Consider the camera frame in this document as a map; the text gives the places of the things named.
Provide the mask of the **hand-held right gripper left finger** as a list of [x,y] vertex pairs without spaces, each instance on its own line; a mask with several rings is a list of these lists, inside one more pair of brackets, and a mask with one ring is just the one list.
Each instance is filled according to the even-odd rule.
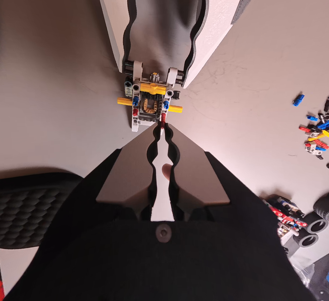
[[96,201],[131,208],[136,214],[150,214],[157,196],[157,143],[161,123],[154,124],[121,148]]

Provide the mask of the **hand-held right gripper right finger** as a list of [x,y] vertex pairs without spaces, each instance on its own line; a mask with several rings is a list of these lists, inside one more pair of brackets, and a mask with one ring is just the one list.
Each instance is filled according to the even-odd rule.
[[165,139],[172,161],[169,198],[173,215],[191,215],[199,208],[228,205],[230,200],[204,150],[166,123]]

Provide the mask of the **grey lego frame assembly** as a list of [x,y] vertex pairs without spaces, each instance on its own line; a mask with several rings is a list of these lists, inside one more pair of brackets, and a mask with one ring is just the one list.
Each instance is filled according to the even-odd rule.
[[[161,113],[168,115],[164,110],[163,102],[178,100],[180,91],[174,90],[175,85],[183,84],[183,71],[170,67],[166,81],[161,81],[158,73],[151,73],[148,78],[142,77],[143,64],[139,61],[126,61],[124,82],[125,98],[139,96],[139,104],[132,108],[131,129],[137,132],[140,126],[151,126],[161,121]],[[133,117],[133,109],[139,110],[138,117]]]

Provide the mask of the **pile of mixed lego pieces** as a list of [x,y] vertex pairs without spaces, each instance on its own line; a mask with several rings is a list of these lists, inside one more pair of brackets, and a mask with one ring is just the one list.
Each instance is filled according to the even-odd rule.
[[305,134],[304,149],[313,157],[323,161],[329,153],[329,97],[317,112],[308,111],[307,122],[298,129]]

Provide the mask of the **lego car chassis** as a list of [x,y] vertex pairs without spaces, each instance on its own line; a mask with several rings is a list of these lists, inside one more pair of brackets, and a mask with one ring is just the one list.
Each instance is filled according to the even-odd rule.
[[278,219],[277,234],[280,238],[289,232],[298,236],[301,229],[308,227],[308,224],[304,221],[306,214],[289,199],[283,196],[273,196],[263,201]]

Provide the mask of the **black rubber tyre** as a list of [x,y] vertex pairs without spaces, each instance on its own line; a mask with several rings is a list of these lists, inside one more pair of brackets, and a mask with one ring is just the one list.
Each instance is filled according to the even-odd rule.
[[322,232],[329,224],[327,220],[323,219],[315,212],[307,214],[303,220],[307,224],[304,229],[311,234]]
[[293,240],[299,247],[307,248],[317,243],[319,237],[317,234],[302,234],[302,232],[300,232],[298,236],[293,236]]
[[314,212],[322,219],[329,221],[329,194],[319,198],[313,206]]

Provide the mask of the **clear plastic bag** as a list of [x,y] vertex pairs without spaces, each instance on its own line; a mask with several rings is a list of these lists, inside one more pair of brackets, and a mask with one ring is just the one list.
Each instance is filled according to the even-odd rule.
[[292,255],[290,257],[290,263],[293,266],[295,272],[298,274],[303,285],[309,288],[310,282],[315,273],[315,265],[307,257]]

